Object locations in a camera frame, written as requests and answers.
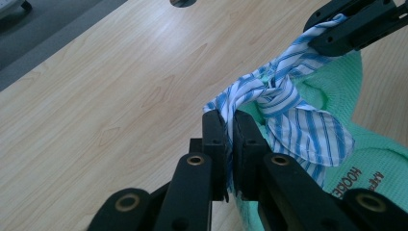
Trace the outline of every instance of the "black object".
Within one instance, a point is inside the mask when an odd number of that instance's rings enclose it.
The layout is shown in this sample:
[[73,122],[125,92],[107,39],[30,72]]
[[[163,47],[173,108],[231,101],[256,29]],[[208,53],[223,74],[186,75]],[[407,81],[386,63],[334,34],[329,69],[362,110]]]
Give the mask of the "black object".
[[[152,194],[138,189],[113,194],[89,231],[210,230],[212,201],[226,192],[224,125],[217,111],[205,114],[203,139],[191,139],[190,153],[180,159],[171,182]],[[266,230],[408,227],[408,215],[379,193],[349,190],[338,199],[324,192],[295,159],[272,153],[252,116],[241,111],[234,117],[233,160],[238,196],[259,201]]]
[[24,1],[23,4],[21,4],[21,7],[27,12],[33,9],[33,6],[31,6],[31,4],[27,1]]
[[408,25],[408,0],[397,7],[392,0],[332,0],[312,14],[304,31],[342,13],[347,20],[309,42],[324,56],[360,50]]
[[196,0],[170,0],[171,5],[176,8],[186,8],[192,6]]

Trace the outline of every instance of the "mint green towel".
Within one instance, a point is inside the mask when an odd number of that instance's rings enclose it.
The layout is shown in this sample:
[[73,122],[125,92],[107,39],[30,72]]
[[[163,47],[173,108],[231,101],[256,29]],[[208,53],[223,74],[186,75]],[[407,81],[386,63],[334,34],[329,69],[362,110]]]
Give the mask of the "mint green towel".
[[[335,116],[356,141],[351,157],[341,166],[327,169],[323,189],[337,197],[349,189],[370,189],[387,196],[408,212],[408,149],[351,121],[362,77],[360,52],[352,52],[308,76],[293,80],[302,98]],[[254,117],[266,138],[265,122],[256,105],[250,103],[240,110]],[[263,230],[257,202],[237,198],[237,205],[247,230]]]

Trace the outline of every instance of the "clothing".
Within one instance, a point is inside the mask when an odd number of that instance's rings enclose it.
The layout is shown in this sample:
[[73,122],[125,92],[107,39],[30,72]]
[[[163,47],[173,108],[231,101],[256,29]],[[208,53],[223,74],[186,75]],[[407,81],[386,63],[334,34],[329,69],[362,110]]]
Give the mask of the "clothing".
[[[369,189],[385,195],[408,212],[408,148],[351,121],[363,79],[360,52],[351,52],[312,74],[293,80],[308,103],[335,116],[355,139],[355,149],[339,167],[327,167],[323,189],[342,197],[350,189]],[[267,138],[262,115],[254,104],[239,108],[253,116]],[[257,202],[237,200],[246,230],[263,230]]]
[[[304,34],[293,45],[301,43],[304,39],[311,39],[303,36]],[[351,121],[362,84],[363,71],[360,52],[350,52],[333,59],[318,57],[321,58],[319,60],[327,61],[317,62],[318,65],[313,65],[315,64],[313,62],[312,64],[302,64],[308,58],[306,56],[305,59],[298,59],[289,67],[282,68],[286,74],[279,74],[279,70],[282,69],[279,68],[277,63],[282,61],[282,57],[285,57],[284,54],[253,73],[243,76],[237,83],[207,104],[204,111],[217,109],[227,122],[231,121],[233,113],[237,109],[251,114],[273,151],[281,153],[286,151],[286,154],[295,156],[299,162],[303,161],[303,164],[307,163],[310,167],[314,165],[311,161],[315,162],[316,159],[301,159],[301,153],[293,154],[291,149],[284,145],[288,142],[278,143],[279,141],[276,141],[278,139],[271,135],[274,134],[273,132],[279,131],[279,127],[273,127],[273,125],[279,123],[272,123],[271,126],[268,123],[268,112],[260,107],[263,102],[256,101],[257,97],[264,97],[264,94],[270,93],[264,89],[265,85],[269,89],[277,89],[281,87],[282,83],[286,83],[285,86],[287,87],[282,88],[282,91],[287,89],[296,90],[299,98],[301,98],[299,104],[294,106],[295,108],[304,110],[302,107],[306,107],[307,102],[307,107],[313,108],[311,111],[333,116],[343,126],[344,133],[351,134],[355,139],[353,151],[352,145],[350,147],[350,140],[347,143],[349,148],[347,150],[352,151],[352,155],[337,162],[336,167],[335,165],[331,167],[317,165],[319,174],[316,175],[314,174],[316,168],[307,168],[303,165],[306,170],[309,169],[309,174],[317,183],[326,192],[337,197],[342,197],[345,191],[349,189],[364,188],[376,191],[408,212],[408,197],[406,196],[408,194],[408,178],[406,177],[408,175],[408,148],[366,130]],[[254,90],[250,93],[244,90],[240,91],[242,87],[245,88],[246,85],[253,83],[257,85],[254,85],[256,88],[253,88]],[[270,93],[266,98],[269,96],[273,98],[274,93],[276,91]],[[231,124],[227,124],[226,129],[228,134],[231,135]],[[236,198],[236,201],[245,228],[247,230],[263,230],[257,212],[258,203],[241,201],[239,198]]]
[[[345,20],[342,14],[312,27],[278,58],[244,75],[204,107],[219,110],[232,146],[233,115],[238,107],[255,101],[265,119],[267,141],[275,153],[294,157],[323,185],[325,167],[338,166],[353,150],[354,140],[328,112],[309,105],[298,94],[292,79],[314,72],[336,58],[322,57],[308,42]],[[232,156],[229,149],[229,184]]]

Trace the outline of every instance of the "light wood surface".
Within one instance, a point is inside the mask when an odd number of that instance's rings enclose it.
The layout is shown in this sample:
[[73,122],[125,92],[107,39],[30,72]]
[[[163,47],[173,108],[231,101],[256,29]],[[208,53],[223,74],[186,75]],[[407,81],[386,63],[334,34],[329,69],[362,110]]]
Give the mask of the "light wood surface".
[[[0,230],[85,230],[114,192],[171,179],[201,107],[327,1],[129,0],[0,92]],[[408,146],[408,28],[365,49],[353,120]],[[234,203],[214,230],[240,230]]]

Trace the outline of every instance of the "white and blue striped cloth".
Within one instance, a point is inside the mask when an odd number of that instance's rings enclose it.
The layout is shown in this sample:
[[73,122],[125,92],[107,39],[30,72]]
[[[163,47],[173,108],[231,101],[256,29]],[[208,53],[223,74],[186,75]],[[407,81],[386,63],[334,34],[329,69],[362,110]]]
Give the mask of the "white and blue striped cloth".
[[204,112],[219,110],[226,122],[230,176],[234,112],[240,105],[253,101],[266,120],[272,151],[294,157],[321,186],[325,167],[338,166],[352,152],[354,139],[342,124],[328,112],[308,105],[291,81],[336,59],[321,56],[308,42],[345,20],[345,16],[339,14],[331,21],[312,27],[278,58],[240,77],[204,106]]

